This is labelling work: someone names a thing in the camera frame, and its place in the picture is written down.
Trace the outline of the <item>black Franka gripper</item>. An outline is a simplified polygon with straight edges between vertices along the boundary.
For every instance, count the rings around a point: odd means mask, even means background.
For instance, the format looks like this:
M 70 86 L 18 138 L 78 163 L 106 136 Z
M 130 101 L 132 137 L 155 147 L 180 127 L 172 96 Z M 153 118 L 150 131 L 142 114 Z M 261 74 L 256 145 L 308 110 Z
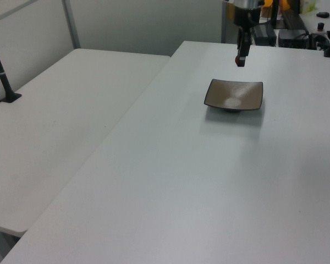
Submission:
M 234 7 L 234 24 L 238 26 L 237 58 L 239 67 L 245 66 L 251 46 L 251 32 L 247 30 L 259 24 L 261 6 L 255 8 Z

